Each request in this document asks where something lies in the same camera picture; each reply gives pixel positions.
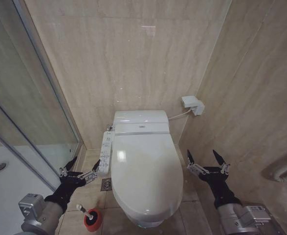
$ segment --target electrical outlet box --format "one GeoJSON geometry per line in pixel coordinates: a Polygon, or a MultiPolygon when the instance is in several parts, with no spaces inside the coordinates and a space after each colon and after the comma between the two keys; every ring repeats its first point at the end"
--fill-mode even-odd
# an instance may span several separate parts
{"type": "Polygon", "coordinates": [[[185,108],[190,108],[194,115],[201,115],[205,108],[205,105],[202,101],[198,100],[194,95],[184,96],[181,98],[183,106],[185,108]]]}
{"type": "Polygon", "coordinates": [[[198,106],[199,100],[194,95],[182,97],[183,106],[185,108],[191,108],[198,106]]]}
{"type": "Polygon", "coordinates": [[[205,105],[202,103],[202,101],[199,100],[199,105],[191,108],[193,114],[196,115],[201,115],[204,111],[205,105]]]}

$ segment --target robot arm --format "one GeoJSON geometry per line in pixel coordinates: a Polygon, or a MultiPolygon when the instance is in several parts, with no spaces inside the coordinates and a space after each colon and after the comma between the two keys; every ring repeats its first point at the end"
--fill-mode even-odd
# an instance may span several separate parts
{"type": "Polygon", "coordinates": [[[241,201],[229,189],[226,180],[229,176],[230,164],[213,150],[216,161],[220,166],[202,167],[194,163],[188,150],[189,171],[208,183],[214,195],[214,206],[221,218],[222,232],[230,234],[259,234],[261,225],[271,220],[265,208],[261,205],[242,207],[241,201]]]}
{"type": "Polygon", "coordinates": [[[89,172],[69,171],[77,157],[64,168],[60,168],[60,186],[45,199],[39,194],[29,193],[20,202],[19,207],[25,219],[23,233],[16,235],[54,235],[59,219],[67,210],[70,197],[78,187],[82,187],[97,178],[100,160],[89,172]]]}

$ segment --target white shower base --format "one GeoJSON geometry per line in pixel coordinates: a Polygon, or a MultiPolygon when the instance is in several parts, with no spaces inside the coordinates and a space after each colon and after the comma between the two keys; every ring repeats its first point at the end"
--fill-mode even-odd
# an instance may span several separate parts
{"type": "MultiPolygon", "coordinates": [[[[67,160],[62,156],[65,153],[68,154],[66,151],[68,148],[64,148],[61,144],[37,147],[44,155],[49,156],[49,160],[54,161],[53,165],[64,166],[66,164],[67,160]]],[[[48,178],[51,170],[48,167],[38,167],[42,165],[42,160],[29,146],[15,146],[15,148],[27,158],[31,158],[33,165],[38,163],[37,169],[40,169],[40,173],[48,178]]],[[[8,165],[0,172],[0,235],[13,235],[21,232],[23,223],[23,215],[18,207],[18,202],[27,193],[37,193],[46,197],[53,192],[4,146],[0,146],[0,163],[2,162],[8,162],[8,165]]]]}

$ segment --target shower enclosure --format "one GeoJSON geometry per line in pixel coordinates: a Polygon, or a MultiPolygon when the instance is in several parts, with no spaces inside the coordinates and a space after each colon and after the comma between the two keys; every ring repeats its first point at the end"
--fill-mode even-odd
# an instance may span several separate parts
{"type": "Polygon", "coordinates": [[[18,202],[29,192],[51,194],[81,145],[17,7],[0,1],[0,235],[21,231],[18,202]]]}

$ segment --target white cable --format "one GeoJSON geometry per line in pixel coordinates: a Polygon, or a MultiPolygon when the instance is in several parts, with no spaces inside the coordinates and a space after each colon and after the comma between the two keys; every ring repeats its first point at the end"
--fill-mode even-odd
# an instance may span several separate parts
{"type": "Polygon", "coordinates": [[[191,108],[190,108],[187,112],[185,112],[185,113],[183,113],[183,114],[179,114],[179,115],[177,115],[177,116],[170,117],[168,120],[172,120],[172,119],[174,119],[174,118],[177,118],[177,117],[180,117],[180,116],[182,116],[182,115],[185,115],[185,114],[187,114],[187,113],[190,112],[190,111],[191,111],[191,108]]]}

